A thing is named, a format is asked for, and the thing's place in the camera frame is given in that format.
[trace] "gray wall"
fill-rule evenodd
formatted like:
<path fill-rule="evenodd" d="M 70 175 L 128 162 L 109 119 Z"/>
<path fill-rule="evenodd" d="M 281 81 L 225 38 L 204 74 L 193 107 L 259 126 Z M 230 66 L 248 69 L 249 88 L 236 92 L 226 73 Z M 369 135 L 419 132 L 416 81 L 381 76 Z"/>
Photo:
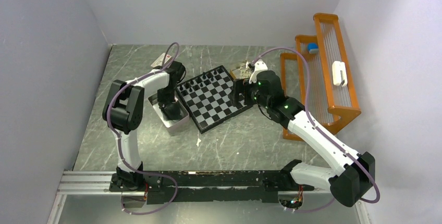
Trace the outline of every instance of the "gray wall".
<path fill-rule="evenodd" d="M 0 0 L 0 222 L 46 223 L 108 45 L 85 0 Z"/>
<path fill-rule="evenodd" d="M 335 10 L 362 108 L 339 137 L 376 157 L 374 223 L 442 219 L 440 1 L 341 0 Z"/>
<path fill-rule="evenodd" d="M 339 0 L 88 0 L 110 43 L 286 45 Z"/>

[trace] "small white card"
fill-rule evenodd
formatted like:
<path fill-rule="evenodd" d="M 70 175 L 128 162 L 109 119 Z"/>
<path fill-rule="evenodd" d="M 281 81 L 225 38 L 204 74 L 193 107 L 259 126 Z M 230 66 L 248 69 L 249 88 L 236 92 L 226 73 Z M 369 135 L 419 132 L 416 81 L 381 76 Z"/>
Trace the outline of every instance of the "small white card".
<path fill-rule="evenodd" d="M 156 66 L 161 66 L 161 64 L 163 64 L 163 58 L 164 55 L 166 55 L 166 53 L 162 53 L 159 58 L 157 58 L 151 65 L 152 68 L 156 67 Z M 164 63 L 167 63 L 169 61 L 169 59 L 171 59 L 172 57 L 170 55 L 166 56 L 166 60 L 164 61 Z"/>

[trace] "gray marble surface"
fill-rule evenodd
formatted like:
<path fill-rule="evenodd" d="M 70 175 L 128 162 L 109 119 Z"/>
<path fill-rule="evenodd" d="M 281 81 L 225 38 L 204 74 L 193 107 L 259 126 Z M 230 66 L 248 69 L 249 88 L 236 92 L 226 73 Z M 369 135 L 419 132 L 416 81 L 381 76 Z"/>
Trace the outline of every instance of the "gray marble surface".
<path fill-rule="evenodd" d="M 180 49 L 178 61 L 187 69 L 186 79 L 219 65 L 229 69 L 242 60 L 252 60 L 268 47 L 191 46 Z M 166 45 L 114 45 L 96 94 L 74 170 L 113 171 L 117 165 L 115 140 L 101 113 L 113 80 L 129 80 L 151 70 Z M 263 59 L 280 75 L 281 52 Z M 287 94 L 300 99 L 298 68 L 286 66 Z M 293 159 L 327 167 L 304 142 L 284 140 L 282 127 L 266 119 L 256 107 L 200 134 L 192 120 L 171 136 L 149 102 L 145 100 L 138 145 L 145 170 L 254 170 L 281 169 Z"/>

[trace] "wooden rack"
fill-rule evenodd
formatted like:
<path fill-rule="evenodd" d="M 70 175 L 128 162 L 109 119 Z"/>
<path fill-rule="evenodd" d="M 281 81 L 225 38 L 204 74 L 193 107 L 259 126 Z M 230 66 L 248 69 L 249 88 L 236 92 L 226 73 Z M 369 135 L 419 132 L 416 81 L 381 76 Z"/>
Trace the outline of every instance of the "wooden rack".
<path fill-rule="evenodd" d="M 353 119 L 361 114 L 348 64 L 347 54 L 342 40 L 338 16 L 333 14 L 318 13 L 313 16 L 316 35 L 297 35 L 295 38 L 296 49 L 307 63 L 310 71 L 309 110 L 332 134 L 338 133 Z M 319 47 L 318 54 L 309 54 L 307 45 L 316 43 Z M 301 88 L 302 104 L 305 104 L 306 76 L 302 60 L 293 53 L 282 53 L 281 83 L 286 91 L 286 62 L 296 61 L 299 70 L 299 83 Z M 334 86 L 332 78 L 332 63 L 343 61 L 346 65 L 348 84 L 345 87 Z M 283 130 L 283 138 L 302 141 L 297 135 Z"/>

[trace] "wooden frame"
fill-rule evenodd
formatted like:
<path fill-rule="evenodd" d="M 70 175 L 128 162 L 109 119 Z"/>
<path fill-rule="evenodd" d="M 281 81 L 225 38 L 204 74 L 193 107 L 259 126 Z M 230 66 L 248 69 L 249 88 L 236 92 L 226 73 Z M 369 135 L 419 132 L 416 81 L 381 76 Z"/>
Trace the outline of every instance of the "wooden frame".
<path fill-rule="evenodd" d="M 361 110 L 359 108 L 358 98 L 356 95 L 356 89 L 354 88 L 353 78 L 351 76 L 350 66 L 348 64 L 347 53 L 345 50 L 344 42 L 342 39 L 342 34 L 339 27 L 338 16 L 333 14 L 323 14 L 318 13 L 313 16 L 313 20 L 315 22 L 316 34 L 317 35 L 297 35 L 295 38 L 296 41 L 296 49 L 304 56 L 306 61 L 308 62 L 311 58 L 314 58 L 315 55 L 309 54 L 307 51 L 303 51 L 301 49 L 302 44 L 308 43 L 316 43 L 319 47 L 320 51 L 320 61 L 321 68 L 323 73 L 323 79 L 325 84 L 325 93 L 327 97 L 327 113 L 333 115 L 333 122 L 321 122 L 321 124 L 330 131 L 332 134 L 338 133 L 342 128 L 348 125 L 352 120 L 354 120 L 358 115 L 361 114 Z M 322 32 L 321 23 L 329 23 L 334 26 L 336 39 L 339 47 L 339 55 L 341 61 L 346 64 L 347 70 L 347 88 L 350 97 L 351 107 L 341 106 L 335 104 L 335 99 L 333 96 L 333 83 L 330 79 L 330 69 L 331 67 L 327 64 L 327 52 L 326 46 L 324 43 L 324 35 L 327 35 L 330 29 L 325 32 Z M 298 70 L 299 70 L 299 83 L 301 88 L 301 102 L 305 104 L 305 79 L 304 79 L 304 69 L 303 63 L 300 58 L 296 54 L 292 53 L 282 53 L 280 56 L 281 61 L 281 84 L 286 90 L 286 61 L 293 60 L 297 61 Z M 300 137 L 295 134 L 291 134 L 287 129 L 283 129 L 283 138 L 294 141 L 302 141 Z"/>

